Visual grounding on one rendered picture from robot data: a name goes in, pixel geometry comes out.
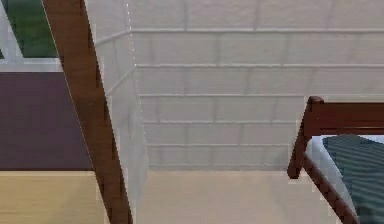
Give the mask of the dark wooden bed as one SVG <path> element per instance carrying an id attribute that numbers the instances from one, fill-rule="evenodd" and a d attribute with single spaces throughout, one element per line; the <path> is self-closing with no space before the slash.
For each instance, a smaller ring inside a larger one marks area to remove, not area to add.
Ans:
<path id="1" fill-rule="evenodd" d="M 311 96 L 303 114 L 287 168 L 291 179 L 304 170 L 342 224 L 360 224 L 341 173 L 322 140 L 358 135 L 384 144 L 384 103 L 326 102 Z"/>

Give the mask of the teal striped bed cover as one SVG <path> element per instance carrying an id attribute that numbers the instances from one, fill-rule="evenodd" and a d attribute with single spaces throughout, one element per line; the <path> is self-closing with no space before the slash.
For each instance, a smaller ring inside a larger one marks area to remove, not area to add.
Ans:
<path id="1" fill-rule="evenodd" d="M 384 144 L 358 135 L 325 137 L 360 224 L 384 224 Z"/>

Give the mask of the white framed window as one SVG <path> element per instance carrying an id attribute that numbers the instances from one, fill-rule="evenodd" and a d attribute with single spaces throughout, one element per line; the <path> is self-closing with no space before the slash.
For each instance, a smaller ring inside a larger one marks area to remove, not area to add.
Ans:
<path id="1" fill-rule="evenodd" d="M 61 72 L 42 0 L 0 0 L 0 72 Z"/>

